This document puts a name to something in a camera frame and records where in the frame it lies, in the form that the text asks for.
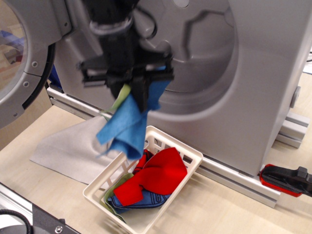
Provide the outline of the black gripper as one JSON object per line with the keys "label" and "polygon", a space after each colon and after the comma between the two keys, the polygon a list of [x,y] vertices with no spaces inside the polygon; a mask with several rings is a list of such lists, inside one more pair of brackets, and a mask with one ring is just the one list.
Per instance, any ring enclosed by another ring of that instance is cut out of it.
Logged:
{"label": "black gripper", "polygon": [[91,21],[91,32],[97,36],[102,54],[81,61],[77,68],[86,86],[107,85],[117,99],[125,83],[141,112],[147,110],[150,81],[171,81],[174,71],[172,55],[152,52],[141,47],[132,19],[113,24]]}

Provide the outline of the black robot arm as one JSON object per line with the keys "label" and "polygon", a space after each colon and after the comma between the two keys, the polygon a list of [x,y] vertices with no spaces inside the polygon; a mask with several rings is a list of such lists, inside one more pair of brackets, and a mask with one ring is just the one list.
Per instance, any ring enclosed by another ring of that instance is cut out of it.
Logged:
{"label": "black robot arm", "polygon": [[85,86],[106,85],[118,97],[124,84],[131,87],[138,108],[148,108],[149,87],[154,81],[174,78],[169,52],[152,52],[139,44],[142,36],[134,25],[133,11],[139,10],[152,22],[155,18],[136,0],[85,0],[91,18],[90,30],[97,36],[102,55],[78,64]]}

